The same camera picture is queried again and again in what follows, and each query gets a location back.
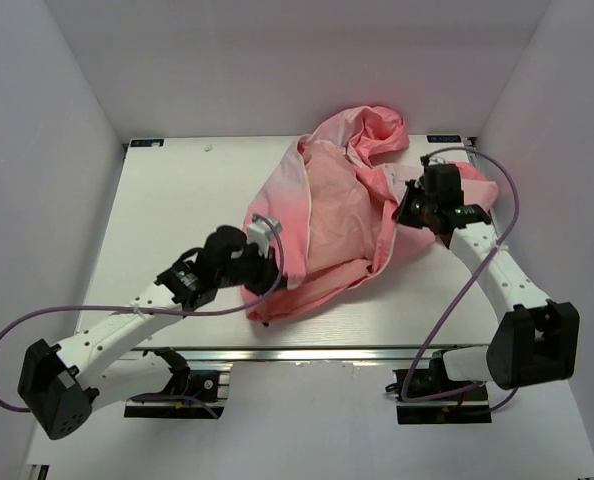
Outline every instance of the cable tie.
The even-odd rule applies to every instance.
[[[496,240],[492,240],[488,245],[488,248],[486,248],[486,254],[489,254],[493,250],[496,250],[497,253],[507,252],[508,245],[506,245],[505,243],[498,244]]]
[[[141,318],[143,321],[148,320],[148,318],[146,317],[146,314],[140,310],[140,308],[139,308],[140,305],[138,302],[132,302],[130,304],[130,306],[133,307],[133,313],[135,315],[139,315],[139,318]]]

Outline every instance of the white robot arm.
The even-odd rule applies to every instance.
[[[75,431],[99,408],[149,392],[175,392],[187,382],[186,361],[170,348],[122,355],[211,302],[220,288],[242,285],[264,296],[286,287],[270,247],[281,230],[274,219],[257,218],[247,232],[228,226],[211,234],[203,248],[184,253],[134,299],[125,312],[49,346],[31,345],[18,393],[55,440]]]
[[[393,218],[401,225],[429,228],[478,275],[500,325],[490,345],[447,350],[431,360],[432,381],[422,382],[417,396],[452,391],[463,382],[493,380],[510,390],[570,378],[577,310],[570,303],[552,301],[508,251],[499,248],[487,213],[479,205],[464,205],[458,168],[431,163],[429,156],[422,157],[424,175],[407,183]]]

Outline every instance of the gray wall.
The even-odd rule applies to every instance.
[[[81,302],[121,146],[41,0],[0,0],[0,330],[39,307]],[[53,316],[0,349],[15,394],[25,347],[73,328]],[[17,478],[30,415],[0,409],[0,479]]]
[[[594,449],[594,2],[553,2],[481,147],[503,160],[519,187],[514,254],[556,300],[581,313],[570,383]],[[505,223],[511,202],[501,203]]]
[[[46,0],[122,140],[288,135],[357,104],[476,135],[549,0]]]

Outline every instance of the garment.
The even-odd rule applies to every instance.
[[[391,259],[432,245],[428,229],[397,226],[391,218],[405,182],[419,178],[423,168],[387,162],[380,154],[408,145],[406,123],[396,112],[357,107],[288,148],[244,220],[259,213],[281,222],[288,288],[248,311],[248,318],[267,322],[311,310],[378,275]],[[497,185],[469,164],[457,166],[465,202],[490,209]],[[245,289],[242,295],[246,302],[254,299]]]

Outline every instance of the white tabletop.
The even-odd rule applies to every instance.
[[[293,137],[166,139],[162,147],[129,148],[110,222],[86,303],[124,304],[177,256],[202,246],[219,225],[242,225],[247,206],[281,160]],[[446,144],[411,136],[393,156],[419,165],[419,157]],[[468,161],[463,152],[443,154]],[[394,264],[362,287],[298,318],[263,327],[243,313],[188,318],[160,331],[144,346],[178,348],[419,345],[469,276],[442,245]],[[223,290],[205,309],[241,303],[238,289]],[[79,328],[104,314],[82,315]],[[455,310],[435,345],[482,344],[497,323],[475,286]]]

